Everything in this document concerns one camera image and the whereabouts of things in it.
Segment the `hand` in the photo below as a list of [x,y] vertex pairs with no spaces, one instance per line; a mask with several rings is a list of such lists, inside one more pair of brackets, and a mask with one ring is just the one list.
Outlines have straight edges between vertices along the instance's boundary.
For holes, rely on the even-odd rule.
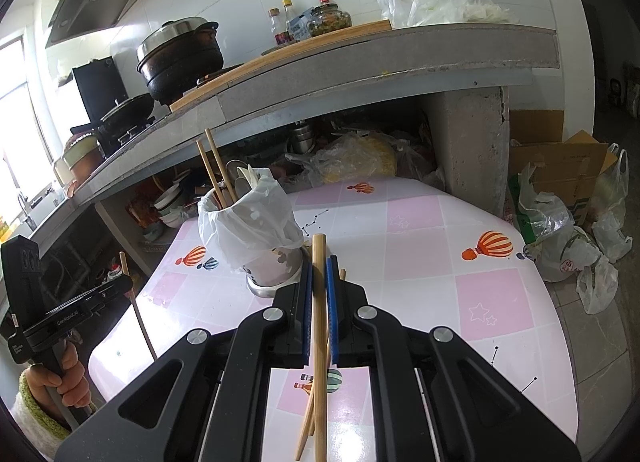
[[58,389],[65,406],[83,408],[91,402],[89,383],[84,378],[84,366],[78,361],[78,351],[73,343],[66,343],[65,353],[62,355],[62,369],[65,371],[62,378],[42,365],[30,366],[25,372],[33,398],[44,412],[58,421],[64,419],[49,396],[47,386]]

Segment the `silver screw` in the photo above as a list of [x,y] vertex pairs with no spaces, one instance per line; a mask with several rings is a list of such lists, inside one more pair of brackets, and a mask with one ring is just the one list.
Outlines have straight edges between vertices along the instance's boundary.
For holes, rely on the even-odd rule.
[[369,305],[358,309],[358,316],[362,319],[373,319],[378,315],[378,311]]
[[447,327],[438,327],[433,331],[433,337],[440,343],[448,343],[453,339],[453,332]]
[[284,315],[284,312],[277,307],[269,307],[264,309],[262,317],[267,321],[277,321]]
[[187,341],[192,345],[199,345],[207,340],[207,333],[202,329],[192,330],[187,334]]

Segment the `stainless steel pot lid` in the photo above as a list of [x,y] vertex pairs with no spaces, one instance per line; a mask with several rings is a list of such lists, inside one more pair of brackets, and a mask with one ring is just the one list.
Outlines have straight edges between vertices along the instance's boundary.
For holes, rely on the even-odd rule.
[[183,18],[181,20],[177,20],[176,22],[166,22],[158,30],[152,32],[149,36],[147,36],[145,41],[140,44],[137,52],[138,61],[142,61],[148,54],[150,54],[159,46],[165,44],[167,41],[170,41],[173,38],[177,38],[182,34],[191,32],[192,30],[196,30],[204,23],[209,22],[204,18],[200,18],[197,16],[193,18]]

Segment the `table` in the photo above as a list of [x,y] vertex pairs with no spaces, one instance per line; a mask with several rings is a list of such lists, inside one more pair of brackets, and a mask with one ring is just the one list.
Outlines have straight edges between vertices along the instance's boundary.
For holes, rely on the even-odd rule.
[[[370,304],[412,328],[449,326],[575,439],[577,405],[564,334],[516,229],[402,178],[329,184],[289,198],[305,236],[326,234],[328,253],[338,256],[350,282],[365,288]],[[158,354],[193,328],[229,330],[271,304],[249,292],[244,273],[208,254],[185,263],[201,244],[197,220],[185,222],[137,298]],[[92,353],[89,373],[108,400],[151,362],[129,308]],[[308,368],[273,370],[263,461],[292,460],[311,374]],[[333,383],[329,459],[374,460],[367,369],[340,369]],[[313,460],[312,449],[310,438],[303,461]]]

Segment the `blue gripper pad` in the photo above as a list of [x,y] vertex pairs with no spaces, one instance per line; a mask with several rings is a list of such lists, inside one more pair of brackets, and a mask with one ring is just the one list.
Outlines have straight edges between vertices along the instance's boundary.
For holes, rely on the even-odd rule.
[[306,270],[306,287],[305,287],[305,321],[303,323],[303,336],[302,336],[302,351],[306,357],[305,364],[309,364],[309,356],[311,354],[311,309],[313,307],[313,291],[312,291],[312,276],[313,268],[311,262],[309,262],[309,268]]
[[338,360],[338,308],[335,302],[334,266],[326,259],[326,304],[329,317],[329,347],[331,364]]

